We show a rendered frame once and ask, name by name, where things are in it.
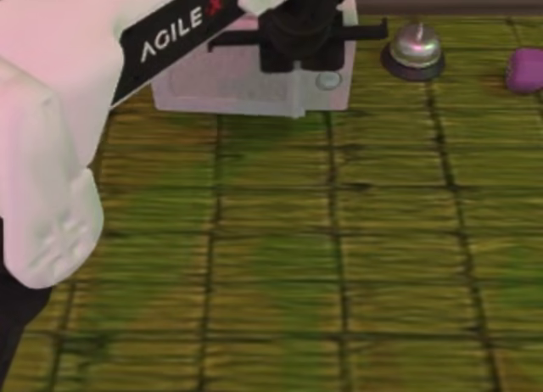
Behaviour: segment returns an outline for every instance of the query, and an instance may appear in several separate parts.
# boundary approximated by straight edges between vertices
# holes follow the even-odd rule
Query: pink object
[[[515,93],[533,93],[543,88],[543,48],[517,48],[509,59],[507,88]]]

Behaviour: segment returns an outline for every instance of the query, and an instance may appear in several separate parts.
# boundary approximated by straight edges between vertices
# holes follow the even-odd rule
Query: black base
[[[445,69],[445,56],[441,54],[439,61],[426,68],[409,68],[392,57],[390,44],[384,46],[381,52],[381,65],[393,76],[404,81],[425,82],[431,81],[441,75]]]

